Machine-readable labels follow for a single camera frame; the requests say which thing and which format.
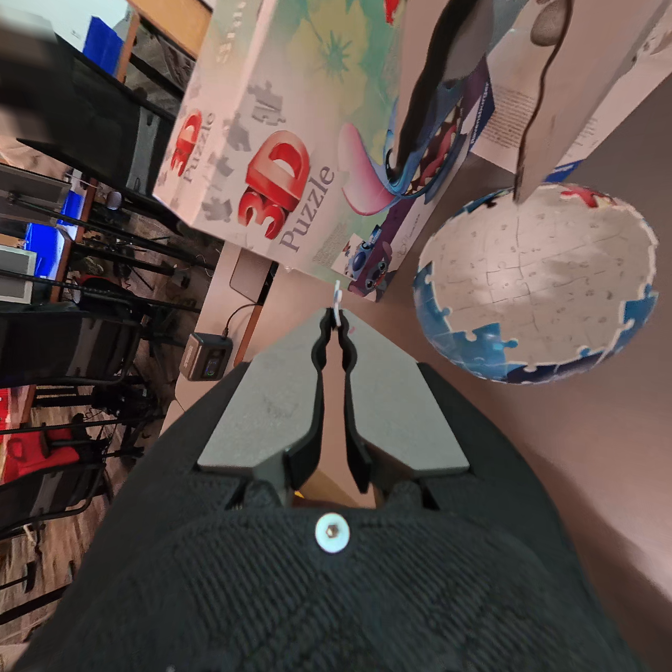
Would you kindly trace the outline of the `red cart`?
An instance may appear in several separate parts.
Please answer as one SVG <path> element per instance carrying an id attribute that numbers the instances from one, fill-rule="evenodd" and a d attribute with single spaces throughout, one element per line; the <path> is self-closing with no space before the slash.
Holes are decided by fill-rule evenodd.
<path id="1" fill-rule="evenodd" d="M 71 424 L 42 425 L 27 432 L 1 435 L 1 484 L 42 470 L 84 462 L 75 445 L 81 436 Z"/>

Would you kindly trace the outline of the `blue puzzle ball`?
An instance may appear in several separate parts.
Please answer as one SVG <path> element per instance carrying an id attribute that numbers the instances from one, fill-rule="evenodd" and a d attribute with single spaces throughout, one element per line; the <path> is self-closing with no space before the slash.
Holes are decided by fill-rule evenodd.
<path id="1" fill-rule="evenodd" d="M 633 206 L 542 184 L 523 204 L 501 189 L 427 241 L 413 282 L 429 344 L 465 372 L 541 384 L 621 352 L 654 310 L 659 241 Z"/>

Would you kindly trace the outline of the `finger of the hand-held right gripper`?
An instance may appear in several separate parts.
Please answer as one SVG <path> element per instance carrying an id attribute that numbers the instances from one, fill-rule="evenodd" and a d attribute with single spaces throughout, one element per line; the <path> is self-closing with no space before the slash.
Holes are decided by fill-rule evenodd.
<path id="1" fill-rule="evenodd" d="M 546 180 L 665 13 L 665 1 L 569 1 L 521 139 L 514 201 Z"/>
<path id="2" fill-rule="evenodd" d="M 391 181 L 401 180 L 439 86 L 468 77 L 485 55 L 490 40 L 490 1 L 407 2 L 402 17 Z"/>

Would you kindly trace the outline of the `green printed puzzle box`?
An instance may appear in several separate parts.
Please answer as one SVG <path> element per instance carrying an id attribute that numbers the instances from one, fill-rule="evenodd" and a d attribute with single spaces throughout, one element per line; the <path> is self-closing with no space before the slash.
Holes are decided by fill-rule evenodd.
<path id="1" fill-rule="evenodd" d="M 191 228 L 377 300 L 469 153 L 516 178 L 568 1 L 491 1 L 475 70 L 440 85 L 401 180 L 391 153 L 407 1 L 218 1 L 153 190 Z M 671 41 L 671 2 L 605 99 Z M 546 177 L 614 126 L 601 102 Z"/>

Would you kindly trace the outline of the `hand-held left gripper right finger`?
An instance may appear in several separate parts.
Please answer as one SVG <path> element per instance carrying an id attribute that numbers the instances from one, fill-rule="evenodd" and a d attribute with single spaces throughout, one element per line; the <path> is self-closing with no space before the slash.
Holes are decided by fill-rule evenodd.
<path id="1" fill-rule="evenodd" d="M 401 481 L 465 473 L 469 461 L 419 363 L 349 310 L 342 350 L 348 466 L 358 490 L 389 494 Z"/>

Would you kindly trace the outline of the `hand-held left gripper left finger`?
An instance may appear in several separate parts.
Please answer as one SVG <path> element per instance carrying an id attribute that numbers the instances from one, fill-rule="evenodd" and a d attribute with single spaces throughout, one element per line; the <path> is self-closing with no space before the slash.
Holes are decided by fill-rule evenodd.
<path id="1" fill-rule="evenodd" d="M 200 470 L 299 491 L 321 457 L 333 311 L 315 312 L 248 364 L 197 460 Z"/>

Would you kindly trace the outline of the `puzzle piece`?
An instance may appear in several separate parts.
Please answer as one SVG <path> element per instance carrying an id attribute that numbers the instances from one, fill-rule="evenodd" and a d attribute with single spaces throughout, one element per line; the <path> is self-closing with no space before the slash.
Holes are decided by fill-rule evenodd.
<path id="1" fill-rule="evenodd" d="M 343 299 L 343 290 L 341 288 L 340 280 L 335 281 L 332 296 L 332 304 L 328 310 L 331 319 L 331 328 L 333 331 L 336 331 L 340 334 L 343 332 L 343 328 L 347 321 L 341 305 Z"/>

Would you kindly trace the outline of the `blue crate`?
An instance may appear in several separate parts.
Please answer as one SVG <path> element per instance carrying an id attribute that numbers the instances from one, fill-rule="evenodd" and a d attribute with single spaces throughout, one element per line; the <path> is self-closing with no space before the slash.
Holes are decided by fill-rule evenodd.
<path id="1" fill-rule="evenodd" d="M 113 27 L 100 17 L 93 16 L 89 21 L 82 49 L 83 55 L 115 77 L 128 36 L 128 25 L 128 16 L 117 22 Z"/>

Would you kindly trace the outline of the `dark grey power bank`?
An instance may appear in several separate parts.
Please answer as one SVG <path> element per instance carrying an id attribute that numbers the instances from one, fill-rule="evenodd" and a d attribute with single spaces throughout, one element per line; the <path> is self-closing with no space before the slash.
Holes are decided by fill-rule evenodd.
<path id="1" fill-rule="evenodd" d="M 190 382 L 220 381 L 232 353 L 228 335 L 192 332 L 180 362 L 180 374 Z"/>

